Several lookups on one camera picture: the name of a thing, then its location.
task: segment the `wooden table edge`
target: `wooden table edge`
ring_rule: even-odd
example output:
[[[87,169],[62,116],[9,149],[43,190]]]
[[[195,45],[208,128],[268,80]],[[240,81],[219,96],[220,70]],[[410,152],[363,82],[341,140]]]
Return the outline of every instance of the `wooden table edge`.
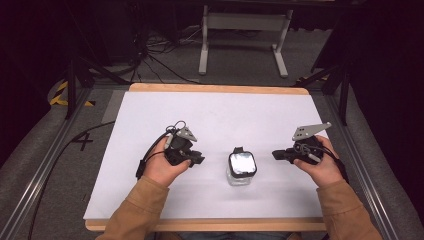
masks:
[[[130,92],[220,92],[220,93],[258,93],[258,94],[294,94],[309,95],[304,88],[232,86],[232,85],[194,85],[194,84],[158,84],[133,83]]]
[[[86,220],[90,231],[104,231],[108,220]],[[156,232],[180,231],[326,231],[321,217],[252,219],[161,219]]]

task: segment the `sleeve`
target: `sleeve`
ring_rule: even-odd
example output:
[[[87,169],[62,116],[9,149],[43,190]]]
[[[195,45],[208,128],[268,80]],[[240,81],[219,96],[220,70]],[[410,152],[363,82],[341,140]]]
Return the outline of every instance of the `sleeve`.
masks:
[[[142,176],[97,240],[144,239],[159,221],[169,189]]]
[[[321,187],[317,192],[332,240],[382,239],[364,205],[345,180]]]

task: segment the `metal bracket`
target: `metal bracket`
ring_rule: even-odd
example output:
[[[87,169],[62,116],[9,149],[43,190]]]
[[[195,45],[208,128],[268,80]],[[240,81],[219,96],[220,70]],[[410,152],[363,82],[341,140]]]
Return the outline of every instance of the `metal bracket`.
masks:
[[[197,142],[196,137],[194,137],[193,133],[188,129],[188,127],[183,127],[177,132],[177,136],[181,138],[188,139],[193,142]]]
[[[327,128],[331,127],[331,123],[323,123],[323,124],[317,124],[317,125],[310,125],[310,126],[302,126],[297,127],[296,132],[293,135],[292,140],[298,141],[306,138],[310,138],[313,135],[321,132],[322,130],[325,130]]]

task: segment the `human hand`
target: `human hand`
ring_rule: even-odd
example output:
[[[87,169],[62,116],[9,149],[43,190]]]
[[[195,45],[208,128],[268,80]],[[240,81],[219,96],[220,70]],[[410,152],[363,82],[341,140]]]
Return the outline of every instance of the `human hand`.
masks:
[[[337,158],[339,158],[337,153],[334,151],[330,140],[319,135],[316,135],[316,137],[324,147],[328,148]],[[340,173],[340,170],[334,162],[333,158],[328,156],[326,153],[324,153],[321,162],[317,165],[312,165],[299,159],[295,159],[294,164],[298,168],[308,173],[312,177],[312,180],[314,180],[314,182],[318,185],[318,187],[323,187],[343,179],[342,174]]]
[[[150,159],[146,163],[146,169],[144,170],[144,176],[152,179],[153,181],[169,187],[178,175],[185,172],[190,166],[190,160],[172,166],[165,158],[163,153],[165,149],[165,143],[168,138],[165,137],[159,141],[152,152],[149,154]]]

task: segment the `aluminum rail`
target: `aluminum rail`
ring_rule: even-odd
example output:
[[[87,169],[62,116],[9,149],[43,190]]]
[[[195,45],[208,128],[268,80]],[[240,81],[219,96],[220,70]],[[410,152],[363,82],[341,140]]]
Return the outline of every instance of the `aluminum rail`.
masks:
[[[349,150],[349,154],[353,160],[353,168],[356,175],[358,176],[359,183],[361,184],[362,189],[364,190],[365,197],[368,200],[371,211],[375,217],[375,220],[380,229],[383,239],[387,240],[397,240],[399,239],[393,224],[391,223],[389,216],[381,202],[380,195],[375,188],[370,175],[367,172],[367,169],[364,165],[364,161],[359,155],[358,149],[355,146],[355,143],[352,139],[352,136],[349,132],[349,129],[343,126],[339,115],[338,115],[338,105],[333,96],[325,96],[325,100],[330,107],[331,114],[335,120],[335,125],[339,129],[339,132],[342,134],[343,139],[346,142],[346,145]]]
[[[38,167],[37,172],[34,174],[34,177],[28,184],[24,194],[21,197],[21,200],[19,201],[18,205],[16,206],[15,210],[7,221],[5,227],[3,228],[0,234],[1,240],[15,238],[16,233],[18,232],[23,221],[25,220],[25,217],[30,211],[32,204],[37,199],[43,187],[43,184],[45,184],[49,172],[53,170],[52,168],[54,166],[55,159],[57,158],[61,150],[63,141],[65,140],[66,135],[68,134],[73,122],[75,121],[78,112],[81,110],[81,108],[84,106],[84,103],[87,101],[90,92],[91,89],[81,89],[74,114],[72,114],[68,120],[65,120],[62,123],[62,126],[60,127],[52,145],[50,146],[43,161]]]

